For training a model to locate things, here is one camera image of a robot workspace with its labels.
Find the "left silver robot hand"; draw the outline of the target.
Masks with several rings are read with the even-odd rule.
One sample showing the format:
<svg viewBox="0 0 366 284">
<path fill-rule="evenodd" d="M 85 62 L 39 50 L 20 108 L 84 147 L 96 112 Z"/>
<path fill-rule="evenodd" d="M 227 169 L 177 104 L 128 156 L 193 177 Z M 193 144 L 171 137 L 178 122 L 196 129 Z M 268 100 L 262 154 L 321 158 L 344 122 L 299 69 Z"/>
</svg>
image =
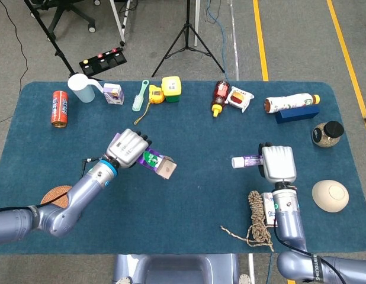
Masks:
<svg viewBox="0 0 366 284">
<path fill-rule="evenodd" d="M 127 128 L 114 136 L 105 155 L 115 160 L 120 168 L 130 168 L 151 143 L 147 135 Z"/>
</svg>

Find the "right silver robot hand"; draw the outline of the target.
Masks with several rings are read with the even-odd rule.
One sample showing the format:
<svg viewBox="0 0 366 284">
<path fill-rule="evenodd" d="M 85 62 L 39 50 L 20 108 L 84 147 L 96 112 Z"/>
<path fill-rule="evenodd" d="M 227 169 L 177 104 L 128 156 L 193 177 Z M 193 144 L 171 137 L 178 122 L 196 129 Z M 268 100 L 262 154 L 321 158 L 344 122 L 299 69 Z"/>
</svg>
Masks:
<svg viewBox="0 0 366 284">
<path fill-rule="evenodd" d="M 258 166 L 260 175 L 269 183 L 293 183 L 296 180 L 297 171 L 292 147 L 260 143 L 258 154 L 261 161 Z"/>
</svg>

